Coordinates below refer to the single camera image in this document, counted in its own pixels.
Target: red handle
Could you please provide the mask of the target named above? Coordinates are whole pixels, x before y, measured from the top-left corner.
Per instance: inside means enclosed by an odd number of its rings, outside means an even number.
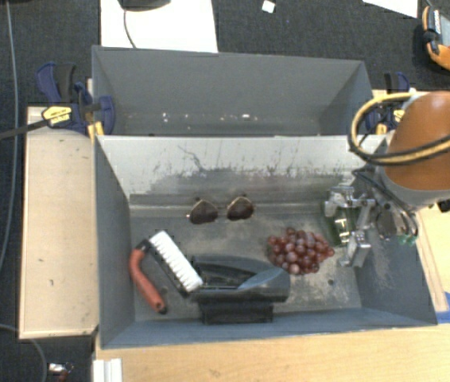
[[[167,312],[167,307],[156,287],[140,270],[140,262],[144,259],[145,252],[141,249],[134,249],[130,255],[130,276],[138,292],[149,303],[153,310],[160,314]]]

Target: dark carpet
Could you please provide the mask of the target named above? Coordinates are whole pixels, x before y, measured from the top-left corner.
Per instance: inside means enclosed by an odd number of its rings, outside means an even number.
[[[432,64],[422,49],[421,21],[361,0],[212,0],[219,51],[363,60],[373,88],[384,72],[404,72],[419,90],[450,90],[450,73]],[[433,0],[450,17],[450,0]],[[19,81],[21,120],[30,103],[45,100],[34,73],[49,60],[77,64],[76,80],[91,76],[91,46],[99,43],[99,0],[10,0]],[[14,124],[14,88],[6,8],[0,1],[0,131]],[[12,140],[0,144],[0,249],[11,183]],[[17,323],[21,253],[22,151],[16,204],[0,278],[0,322]],[[48,362],[72,361],[71,381],[89,380],[89,337],[41,342]],[[35,350],[0,332],[0,381],[35,381],[41,374]]]

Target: scrub brush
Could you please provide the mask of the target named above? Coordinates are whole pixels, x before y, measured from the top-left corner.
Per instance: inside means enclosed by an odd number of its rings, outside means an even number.
[[[140,269],[140,264],[149,249],[153,249],[155,257],[166,264],[171,272],[169,276],[176,281],[180,291],[189,294],[202,286],[204,281],[167,232],[161,231],[139,243],[130,255],[130,276],[139,293],[153,307],[153,310],[159,314],[166,314],[165,301]]]

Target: gray bin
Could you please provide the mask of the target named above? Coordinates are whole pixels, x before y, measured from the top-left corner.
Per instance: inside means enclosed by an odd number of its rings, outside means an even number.
[[[266,77],[267,69],[277,69],[283,83]],[[267,236],[287,226],[331,238],[321,212],[327,190],[361,165],[341,134],[343,121],[370,95],[362,63],[95,48],[93,81],[95,95],[112,95],[118,112],[117,131],[95,144],[104,349],[436,324],[417,249],[382,242],[374,229],[363,268],[340,267],[344,250],[336,249],[318,273],[292,278],[289,299],[275,304],[271,323],[202,324],[196,303],[177,293],[150,255],[142,269],[169,312],[155,314],[130,281],[131,248],[160,230],[187,256],[218,252],[265,261]],[[308,86],[292,85],[301,81]],[[226,113],[232,102],[234,112]],[[229,221],[225,206],[241,194],[255,213]],[[217,221],[188,221],[197,197],[218,206]]]

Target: sunglasses lens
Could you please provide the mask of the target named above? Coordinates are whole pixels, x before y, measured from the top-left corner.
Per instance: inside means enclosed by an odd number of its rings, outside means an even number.
[[[218,209],[208,201],[200,200],[195,204],[188,218],[192,224],[200,225],[213,222],[218,217]]]
[[[254,213],[254,205],[246,197],[237,197],[227,209],[229,220],[247,220]]]

